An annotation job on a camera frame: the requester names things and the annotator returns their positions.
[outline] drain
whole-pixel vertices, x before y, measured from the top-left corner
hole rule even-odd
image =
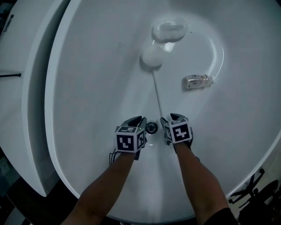
[[[146,132],[148,132],[149,134],[155,134],[157,130],[158,125],[156,123],[149,122],[148,124],[146,124]]]

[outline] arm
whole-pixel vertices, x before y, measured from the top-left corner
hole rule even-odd
[[[203,166],[184,144],[175,144],[184,186],[199,225],[204,224],[221,209],[227,200],[216,177]]]
[[[116,161],[84,190],[62,225],[98,225],[117,201],[135,153],[121,153]]]

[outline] white countertop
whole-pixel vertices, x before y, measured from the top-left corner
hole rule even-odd
[[[58,181],[46,141],[44,90],[50,49],[67,0],[18,0],[0,36],[0,146],[40,195]]]

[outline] hand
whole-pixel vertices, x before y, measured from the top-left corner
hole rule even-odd
[[[176,144],[183,142],[191,149],[193,141],[192,128],[189,126],[188,118],[181,114],[171,113],[172,122],[168,122],[163,117],[160,118],[160,122],[165,131],[164,138],[167,145],[170,143]]]
[[[137,153],[138,160],[140,149],[145,147],[147,119],[137,116],[126,120],[115,130],[115,146],[117,152]]]

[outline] white sink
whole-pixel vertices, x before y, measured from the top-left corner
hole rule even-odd
[[[140,67],[158,17],[178,15],[189,30],[154,73]],[[52,162],[79,197],[108,166],[115,127],[133,116],[159,124],[186,115],[192,151],[230,195],[281,137],[281,8],[274,0],[72,0],[52,48],[45,121]],[[214,84],[186,91],[182,78]],[[109,217],[168,223],[194,216],[177,156],[159,126],[149,135]]]

